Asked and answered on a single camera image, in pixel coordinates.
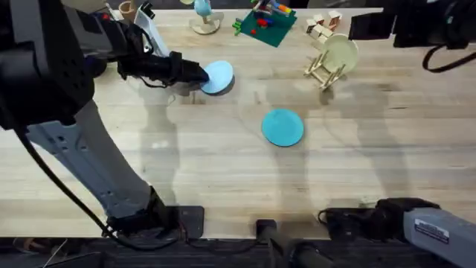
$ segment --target gray robot arm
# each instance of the gray robot arm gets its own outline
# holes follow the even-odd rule
[[[375,208],[327,208],[319,220],[332,240],[397,239],[463,268],[476,266],[476,225],[419,198],[379,200]]]
[[[166,207],[115,146],[92,100],[84,56],[117,62],[123,79],[148,77],[165,86],[208,81],[199,64],[180,53],[145,51],[143,37],[150,41],[137,25],[60,0],[0,0],[0,126],[55,156],[99,200],[112,230],[124,234],[177,228],[183,207]],[[188,214],[198,220],[190,237],[200,237],[203,208],[192,208]]]
[[[459,267],[476,266],[476,225],[437,208],[415,208],[403,218],[409,243]]]

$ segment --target wooden table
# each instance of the wooden table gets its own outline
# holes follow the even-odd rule
[[[352,15],[340,10],[348,31]],[[227,60],[233,89],[223,96],[177,85],[148,89],[115,67],[96,80],[109,133],[131,166],[167,204],[203,205],[205,237],[251,237],[256,219],[274,218],[301,237],[326,237],[314,215],[330,206],[373,205],[385,197],[421,197],[476,222],[475,64],[431,74],[427,48],[395,49],[391,40],[358,42],[357,68],[320,95],[303,71],[318,52],[299,10],[279,48],[233,36],[226,10],[212,36],[189,29],[193,11],[157,11],[161,35],[184,58],[206,66]],[[469,51],[442,52],[443,63]],[[279,148],[261,135],[263,116],[288,108],[302,117],[304,140]],[[0,132],[0,236],[99,236],[100,231],[33,163],[11,132]],[[53,170],[103,218],[94,197],[42,151]]]

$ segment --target blue disc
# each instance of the blue disc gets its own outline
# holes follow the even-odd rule
[[[233,67],[224,60],[210,63],[205,67],[205,71],[210,79],[208,82],[202,83],[201,88],[203,92],[208,94],[216,94],[223,91],[233,80]]]
[[[297,113],[288,109],[275,109],[263,119],[261,131],[272,144],[287,147],[303,138],[304,124]]]

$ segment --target sticker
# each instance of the sticker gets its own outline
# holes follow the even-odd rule
[[[449,232],[431,223],[415,219],[415,230],[445,244],[449,243]]]

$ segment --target green lego baseplate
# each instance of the green lego baseplate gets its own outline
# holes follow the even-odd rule
[[[251,11],[241,24],[241,33],[251,36],[259,41],[265,42],[268,45],[272,45],[277,48],[293,24],[296,22],[296,11],[292,11],[289,16],[284,16],[277,12],[273,12],[270,16],[265,16],[264,19],[270,19],[273,21],[273,25],[267,28],[261,28],[257,24],[257,19],[254,18],[253,11]]]

